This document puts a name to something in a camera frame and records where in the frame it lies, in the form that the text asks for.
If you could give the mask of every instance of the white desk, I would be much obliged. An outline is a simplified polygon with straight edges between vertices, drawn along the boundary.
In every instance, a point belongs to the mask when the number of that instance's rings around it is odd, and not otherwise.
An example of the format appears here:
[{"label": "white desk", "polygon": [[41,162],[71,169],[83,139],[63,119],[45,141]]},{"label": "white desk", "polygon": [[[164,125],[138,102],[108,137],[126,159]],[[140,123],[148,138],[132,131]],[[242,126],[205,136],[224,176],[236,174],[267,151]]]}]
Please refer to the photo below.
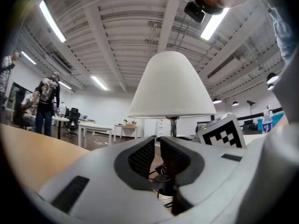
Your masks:
[{"label": "white desk", "polygon": [[115,143],[115,137],[116,137],[116,128],[120,127],[121,128],[121,134],[120,134],[120,138],[122,137],[122,130],[123,128],[125,129],[135,129],[136,130],[136,134],[135,134],[135,139],[138,138],[138,126],[126,126],[126,125],[114,125],[115,129],[114,129],[114,138],[113,138],[113,142]]},{"label": "white desk", "polygon": [[69,122],[70,120],[64,117],[52,116],[53,120],[58,121],[58,139],[60,139],[60,129],[61,129],[61,121],[62,122]]},{"label": "white desk", "polygon": [[[108,145],[110,146],[112,144],[112,132],[113,127],[112,126],[106,126],[106,125],[97,125],[94,123],[79,123],[79,129],[78,129],[78,146],[82,147],[81,144],[81,137],[82,137],[82,129],[84,129],[84,132],[86,131],[109,131],[109,141]],[[84,138],[84,147],[86,148],[86,142],[85,142],[85,134],[83,135]]]}]

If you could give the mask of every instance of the graphic t-shirt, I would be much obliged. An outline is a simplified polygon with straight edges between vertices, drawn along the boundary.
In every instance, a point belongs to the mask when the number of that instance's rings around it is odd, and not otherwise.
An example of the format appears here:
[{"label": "graphic t-shirt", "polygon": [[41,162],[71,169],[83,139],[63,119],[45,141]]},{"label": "graphic t-shirt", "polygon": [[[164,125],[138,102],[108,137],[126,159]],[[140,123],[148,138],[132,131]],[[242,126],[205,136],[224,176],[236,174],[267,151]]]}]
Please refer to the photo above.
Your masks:
[{"label": "graphic t-shirt", "polygon": [[47,112],[52,109],[52,101],[54,96],[59,104],[59,83],[53,77],[46,77],[42,79],[38,86],[38,91],[40,93],[39,103],[37,106],[37,111]]}]

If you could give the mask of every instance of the desk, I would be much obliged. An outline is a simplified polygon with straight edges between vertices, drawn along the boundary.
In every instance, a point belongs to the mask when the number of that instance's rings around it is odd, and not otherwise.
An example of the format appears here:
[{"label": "desk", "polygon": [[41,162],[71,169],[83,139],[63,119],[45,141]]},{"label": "desk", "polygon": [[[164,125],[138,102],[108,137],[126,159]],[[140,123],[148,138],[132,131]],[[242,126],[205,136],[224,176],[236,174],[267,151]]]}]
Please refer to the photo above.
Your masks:
[{"label": "desk", "polygon": [[70,121],[70,120],[67,119],[67,118],[58,117],[58,116],[52,116],[52,119],[58,121],[58,139],[60,139],[60,133],[61,133],[61,121],[62,121],[62,122],[68,122],[68,121]]},{"label": "desk", "polygon": [[106,126],[106,125],[97,125],[94,123],[79,123],[79,129],[78,129],[78,146],[82,147],[81,144],[81,134],[82,134],[82,129],[84,129],[84,147],[86,148],[86,143],[85,143],[85,132],[86,131],[109,131],[109,141],[108,145],[111,145],[112,143],[112,132],[113,132],[113,127],[112,126]]},{"label": "desk", "polygon": [[71,143],[12,126],[0,125],[0,131],[15,176],[36,192],[60,171],[89,153]]},{"label": "desk", "polygon": [[[95,120],[79,118],[79,123],[94,123],[95,124]],[[85,138],[85,134],[86,134],[86,130],[85,130],[85,128],[83,128],[83,138]]]},{"label": "desk", "polygon": [[126,126],[126,125],[114,125],[115,129],[114,129],[114,138],[113,138],[113,142],[115,143],[115,136],[116,136],[116,128],[120,127],[121,128],[121,134],[120,134],[120,138],[122,137],[122,130],[123,128],[126,129],[135,129],[136,134],[135,134],[135,139],[138,138],[138,126]]}]

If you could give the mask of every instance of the shirt sleeve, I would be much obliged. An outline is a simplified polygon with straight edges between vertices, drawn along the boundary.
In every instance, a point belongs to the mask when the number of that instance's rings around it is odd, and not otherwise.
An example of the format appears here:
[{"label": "shirt sleeve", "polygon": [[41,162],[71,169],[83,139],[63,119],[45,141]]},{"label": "shirt sleeve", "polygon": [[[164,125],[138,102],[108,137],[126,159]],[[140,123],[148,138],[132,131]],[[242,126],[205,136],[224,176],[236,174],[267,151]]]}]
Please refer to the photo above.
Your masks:
[{"label": "shirt sleeve", "polygon": [[60,85],[58,84],[57,89],[56,89],[56,93],[55,93],[57,108],[59,108],[59,104],[60,104],[59,94],[60,94]]},{"label": "shirt sleeve", "polygon": [[41,94],[42,93],[42,86],[43,86],[43,81],[41,81],[38,85],[38,92]]},{"label": "shirt sleeve", "polygon": [[277,38],[277,45],[281,56],[288,65],[291,57],[299,43],[299,35],[292,18],[289,15],[287,7],[280,6],[269,10],[273,19],[273,27]]},{"label": "shirt sleeve", "polygon": [[30,95],[29,95],[29,94],[27,94],[27,95],[24,97],[24,99],[23,99],[23,101],[22,101],[22,105],[25,105],[25,104],[27,103],[27,99],[30,99]]},{"label": "shirt sleeve", "polygon": [[8,56],[4,57],[3,61],[2,61],[2,69],[6,68],[7,66],[9,66],[9,58]]}]

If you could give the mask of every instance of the ceiling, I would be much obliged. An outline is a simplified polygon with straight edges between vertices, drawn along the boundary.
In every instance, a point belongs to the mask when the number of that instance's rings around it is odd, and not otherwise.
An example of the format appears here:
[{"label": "ceiling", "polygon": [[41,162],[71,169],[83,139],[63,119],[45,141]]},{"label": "ceiling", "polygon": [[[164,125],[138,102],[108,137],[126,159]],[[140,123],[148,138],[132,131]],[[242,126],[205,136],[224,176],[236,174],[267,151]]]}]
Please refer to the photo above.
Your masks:
[{"label": "ceiling", "polygon": [[281,72],[266,3],[250,0],[230,9],[209,41],[200,34],[210,15],[197,24],[184,13],[191,0],[45,0],[66,37],[61,43],[32,0],[19,43],[44,73],[55,54],[70,75],[73,90],[97,86],[95,75],[111,91],[136,90],[149,59],[157,52],[183,53],[211,97],[229,98],[260,83],[269,72]]}]

